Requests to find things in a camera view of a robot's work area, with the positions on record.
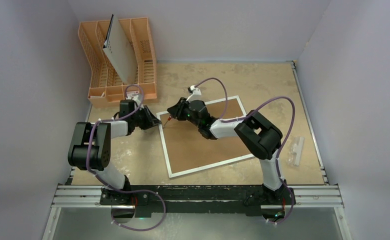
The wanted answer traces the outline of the white picture frame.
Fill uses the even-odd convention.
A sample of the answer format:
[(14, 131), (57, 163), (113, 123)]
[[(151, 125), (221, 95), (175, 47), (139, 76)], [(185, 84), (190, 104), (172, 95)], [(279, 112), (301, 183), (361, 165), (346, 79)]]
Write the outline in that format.
[(188, 121), (171, 119), (158, 128), (170, 179), (254, 157), (238, 137), (208, 140)]

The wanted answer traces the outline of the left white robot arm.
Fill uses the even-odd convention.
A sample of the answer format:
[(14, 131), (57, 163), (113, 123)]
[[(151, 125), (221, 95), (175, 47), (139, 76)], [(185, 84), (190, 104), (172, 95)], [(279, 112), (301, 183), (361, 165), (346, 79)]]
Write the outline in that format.
[(111, 119), (76, 123), (68, 163), (92, 174), (105, 187), (106, 194), (112, 194), (121, 205), (129, 203), (136, 194), (152, 194), (152, 190), (133, 190), (129, 178), (111, 163), (111, 141), (131, 135), (135, 128), (148, 130), (160, 124), (161, 121), (141, 101), (121, 100), (118, 112)]

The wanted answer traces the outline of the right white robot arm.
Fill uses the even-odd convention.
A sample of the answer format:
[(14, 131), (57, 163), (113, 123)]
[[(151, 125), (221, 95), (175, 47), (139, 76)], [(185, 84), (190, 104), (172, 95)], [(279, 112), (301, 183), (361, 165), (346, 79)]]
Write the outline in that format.
[(205, 139), (238, 137), (249, 152), (259, 159), (265, 200), (275, 204), (283, 198), (285, 179), (277, 162), (283, 134), (261, 113), (251, 110), (246, 116), (222, 119), (212, 116), (204, 101), (188, 101), (184, 97), (167, 108), (167, 112), (173, 119), (191, 122)]

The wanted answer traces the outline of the small red white box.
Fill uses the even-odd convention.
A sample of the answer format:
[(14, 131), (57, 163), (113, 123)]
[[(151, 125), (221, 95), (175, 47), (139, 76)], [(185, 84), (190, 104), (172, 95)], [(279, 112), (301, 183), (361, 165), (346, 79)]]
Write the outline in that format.
[(138, 98), (139, 96), (140, 96), (140, 94), (139, 94), (139, 92), (137, 92), (137, 91), (128, 92), (128, 93), (126, 94), (126, 97), (127, 97), (128, 99)]

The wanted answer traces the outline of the orange plastic file organizer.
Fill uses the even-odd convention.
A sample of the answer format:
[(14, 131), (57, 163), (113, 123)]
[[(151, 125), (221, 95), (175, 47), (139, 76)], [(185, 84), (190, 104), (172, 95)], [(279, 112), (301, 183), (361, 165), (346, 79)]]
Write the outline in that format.
[(118, 106), (140, 92), (158, 101), (157, 58), (147, 17), (84, 21), (78, 38), (91, 68), (87, 98), (95, 108)]

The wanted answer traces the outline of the white board in organizer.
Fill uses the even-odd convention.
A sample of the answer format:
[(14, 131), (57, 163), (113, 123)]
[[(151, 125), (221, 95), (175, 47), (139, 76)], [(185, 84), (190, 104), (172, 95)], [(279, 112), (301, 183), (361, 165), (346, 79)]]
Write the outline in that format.
[(112, 15), (102, 48), (115, 72), (125, 85), (135, 82), (137, 59), (119, 19)]

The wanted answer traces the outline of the clear plastic screwdriver packaging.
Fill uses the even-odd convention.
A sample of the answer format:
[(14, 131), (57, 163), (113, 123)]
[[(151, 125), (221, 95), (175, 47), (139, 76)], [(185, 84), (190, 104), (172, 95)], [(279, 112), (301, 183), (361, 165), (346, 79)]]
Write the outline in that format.
[(300, 165), (305, 138), (297, 136), (292, 143), (292, 164), (296, 167)]

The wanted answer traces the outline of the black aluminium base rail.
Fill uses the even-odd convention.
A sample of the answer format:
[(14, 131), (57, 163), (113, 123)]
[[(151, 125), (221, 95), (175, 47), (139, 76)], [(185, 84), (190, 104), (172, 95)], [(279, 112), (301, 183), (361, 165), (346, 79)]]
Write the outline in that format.
[(153, 213), (244, 214), (248, 217), (282, 219), (295, 208), (343, 207), (336, 185), (295, 185), (277, 198), (264, 195), (261, 185), (133, 185), (133, 190), (151, 190), (130, 198), (95, 185), (62, 185), (52, 207), (127, 210), (137, 218)]

